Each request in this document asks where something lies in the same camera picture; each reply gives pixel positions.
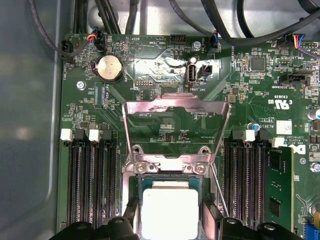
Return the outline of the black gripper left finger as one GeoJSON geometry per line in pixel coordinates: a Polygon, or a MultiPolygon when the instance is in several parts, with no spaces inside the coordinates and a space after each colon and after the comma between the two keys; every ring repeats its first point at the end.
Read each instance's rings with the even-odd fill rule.
{"type": "Polygon", "coordinates": [[[134,232],[134,218],[138,209],[139,200],[131,198],[123,216],[110,218],[107,224],[94,228],[89,222],[79,221],[72,223],[51,237],[52,240],[138,240],[134,232]]]}

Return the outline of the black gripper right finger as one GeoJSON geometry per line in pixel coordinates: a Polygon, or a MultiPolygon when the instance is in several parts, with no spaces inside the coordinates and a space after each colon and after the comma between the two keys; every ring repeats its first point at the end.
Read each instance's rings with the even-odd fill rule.
{"type": "Polygon", "coordinates": [[[209,240],[296,240],[298,236],[279,224],[266,222],[251,229],[236,218],[224,217],[215,204],[202,202],[201,224],[209,240]]]}

